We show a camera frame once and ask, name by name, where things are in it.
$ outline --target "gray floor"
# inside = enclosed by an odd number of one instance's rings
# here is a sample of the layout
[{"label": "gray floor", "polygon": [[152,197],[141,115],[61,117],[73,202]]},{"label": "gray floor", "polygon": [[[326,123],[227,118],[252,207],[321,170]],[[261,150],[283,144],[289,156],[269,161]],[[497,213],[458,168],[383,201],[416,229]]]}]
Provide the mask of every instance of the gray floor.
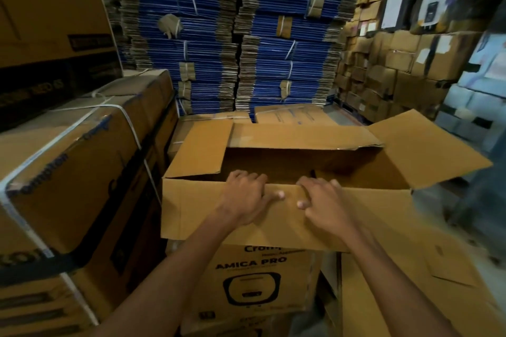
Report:
[{"label": "gray floor", "polygon": [[[360,125],[356,119],[335,104],[326,106],[323,110],[339,125]],[[495,266],[488,258],[488,253],[484,248],[469,244],[464,233],[448,227],[444,221],[444,208],[454,206],[458,199],[457,196],[440,185],[413,193],[415,207],[426,219],[438,228],[461,239],[463,247],[471,256],[497,304],[506,314],[506,270]],[[327,337],[325,323],[315,307],[309,312],[294,317],[290,336]]]}]

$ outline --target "blue cardboard stack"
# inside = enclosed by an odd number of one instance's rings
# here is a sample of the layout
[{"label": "blue cardboard stack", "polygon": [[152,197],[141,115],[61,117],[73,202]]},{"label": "blue cardboard stack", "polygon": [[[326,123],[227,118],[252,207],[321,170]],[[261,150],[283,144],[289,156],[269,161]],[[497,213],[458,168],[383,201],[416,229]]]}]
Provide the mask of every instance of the blue cardboard stack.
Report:
[{"label": "blue cardboard stack", "polygon": [[236,109],[325,104],[344,50],[340,32],[356,0],[242,0],[243,34]]},{"label": "blue cardboard stack", "polygon": [[180,114],[233,109],[236,0],[121,0],[121,25],[138,70],[166,68]]}]

